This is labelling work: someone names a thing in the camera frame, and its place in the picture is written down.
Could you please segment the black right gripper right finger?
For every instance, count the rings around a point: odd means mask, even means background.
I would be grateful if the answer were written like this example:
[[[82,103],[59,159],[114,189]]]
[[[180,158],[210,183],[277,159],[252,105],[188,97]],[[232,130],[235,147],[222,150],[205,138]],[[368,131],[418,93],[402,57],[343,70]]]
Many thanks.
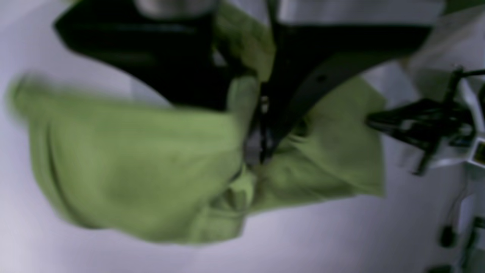
[[[360,73],[410,54],[431,33],[422,25],[277,26],[277,52],[260,98],[260,161],[314,105]]]

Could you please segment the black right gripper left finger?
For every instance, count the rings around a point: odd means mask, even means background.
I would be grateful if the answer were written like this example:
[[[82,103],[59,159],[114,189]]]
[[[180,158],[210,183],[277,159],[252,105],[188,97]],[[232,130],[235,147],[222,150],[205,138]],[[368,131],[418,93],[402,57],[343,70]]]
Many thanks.
[[[213,59],[218,5],[151,19],[133,0],[82,0],[54,27],[73,52],[130,74],[172,104],[225,111],[235,69]]]

